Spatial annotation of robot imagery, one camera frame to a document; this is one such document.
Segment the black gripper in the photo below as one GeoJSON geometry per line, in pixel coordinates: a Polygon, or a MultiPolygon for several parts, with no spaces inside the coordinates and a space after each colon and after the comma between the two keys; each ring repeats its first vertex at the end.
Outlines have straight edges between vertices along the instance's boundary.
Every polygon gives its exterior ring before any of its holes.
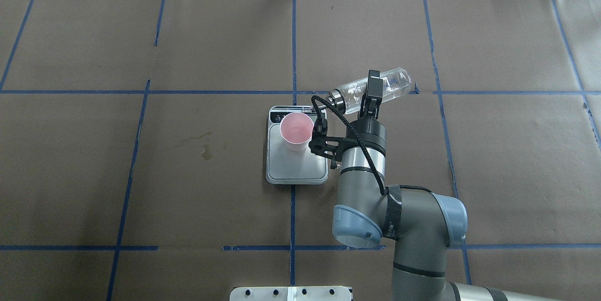
{"type": "MultiPolygon", "coordinates": [[[[377,120],[381,104],[380,71],[370,69],[359,109],[359,120],[352,121],[350,126],[358,133],[377,170],[385,169],[387,139],[386,128],[377,120]]],[[[332,169],[336,162],[340,162],[341,170],[370,169],[369,162],[350,128],[347,127],[343,138],[328,137],[327,134],[328,119],[325,114],[322,114],[314,123],[313,136],[309,142],[311,153],[330,159],[332,169]]]]}

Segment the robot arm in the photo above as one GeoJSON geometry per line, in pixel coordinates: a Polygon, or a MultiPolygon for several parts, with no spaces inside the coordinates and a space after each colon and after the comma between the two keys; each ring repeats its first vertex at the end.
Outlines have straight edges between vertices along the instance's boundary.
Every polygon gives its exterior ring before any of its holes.
{"type": "Polygon", "coordinates": [[[447,250],[463,245],[467,211],[455,197],[412,185],[384,184],[386,129],[378,121],[389,80],[366,78],[311,98],[317,113],[311,153],[339,169],[332,234],[341,244],[374,249],[393,239],[393,301],[540,301],[538,295],[449,282],[447,250]]]}

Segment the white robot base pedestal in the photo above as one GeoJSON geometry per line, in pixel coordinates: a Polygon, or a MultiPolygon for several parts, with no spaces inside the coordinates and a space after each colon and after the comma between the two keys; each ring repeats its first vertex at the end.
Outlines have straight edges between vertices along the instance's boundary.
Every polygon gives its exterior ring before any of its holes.
{"type": "Polygon", "coordinates": [[[352,301],[347,286],[245,286],[236,287],[230,301],[352,301]]]}

